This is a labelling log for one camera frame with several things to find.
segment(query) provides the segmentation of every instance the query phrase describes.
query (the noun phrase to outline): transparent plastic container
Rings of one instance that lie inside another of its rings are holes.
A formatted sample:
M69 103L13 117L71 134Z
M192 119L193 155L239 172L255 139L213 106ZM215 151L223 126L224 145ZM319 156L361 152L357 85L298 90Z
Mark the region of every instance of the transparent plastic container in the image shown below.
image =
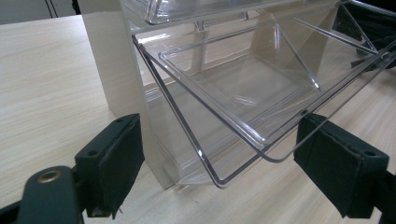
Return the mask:
M396 25L394 13L375 7L300 1L137 35L153 74L148 112L170 178L224 188L258 158L285 160L306 113L329 118L385 69L396 38L351 9Z

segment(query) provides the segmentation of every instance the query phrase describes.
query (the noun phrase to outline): screw hole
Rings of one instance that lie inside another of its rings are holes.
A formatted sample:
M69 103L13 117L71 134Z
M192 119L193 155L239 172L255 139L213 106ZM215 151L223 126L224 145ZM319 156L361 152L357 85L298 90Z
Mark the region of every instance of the screw hole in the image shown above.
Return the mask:
M89 156L94 156L94 155L96 155L96 154L98 154L98 152L95 151L95 150L92 150L92 151L90 151L90 152L88 153Z
M303 110L303 111L300 113L300 115L301 115L301 116L304 116L304 115L306 115L307 113L308 113L308 110L305 109L305 110Z
M368 156L375 156L375 153L371 151L365 151L364 153Z

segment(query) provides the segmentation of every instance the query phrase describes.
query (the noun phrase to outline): wooden table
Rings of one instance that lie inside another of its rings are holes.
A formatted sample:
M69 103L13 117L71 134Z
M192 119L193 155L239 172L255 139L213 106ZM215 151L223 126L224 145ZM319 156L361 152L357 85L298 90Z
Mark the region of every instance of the wooden table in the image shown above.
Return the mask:
M396 170L396 70L380 74L332 121L390 155ZM108 109L80 16L0 26L0 206L21 198L30 175L74 165L115 117ZM86 223L377 223L342 219L288 158L260 161L227 189L163 190L144 163L111 218Z

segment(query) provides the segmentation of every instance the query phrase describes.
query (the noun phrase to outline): stacked plastic trays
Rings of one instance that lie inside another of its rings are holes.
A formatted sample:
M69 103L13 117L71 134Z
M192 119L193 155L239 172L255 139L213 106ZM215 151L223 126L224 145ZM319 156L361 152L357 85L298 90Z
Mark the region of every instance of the stacked plastic trays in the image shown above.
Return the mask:
M224 188L259 158L285 160L306 113L329 118L396 58L394 32L375 27L396 14L361 2L122 3L164 187Z

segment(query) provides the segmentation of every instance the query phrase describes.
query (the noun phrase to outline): metal grommet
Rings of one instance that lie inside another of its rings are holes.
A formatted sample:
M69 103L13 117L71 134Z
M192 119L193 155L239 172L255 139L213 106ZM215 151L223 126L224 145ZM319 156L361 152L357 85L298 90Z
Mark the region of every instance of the metal grommet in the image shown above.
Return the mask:
M49 183L59 178L59 176L61 176L61 171L59 170L48 171L43 175L39 176L37 182L41 184Z

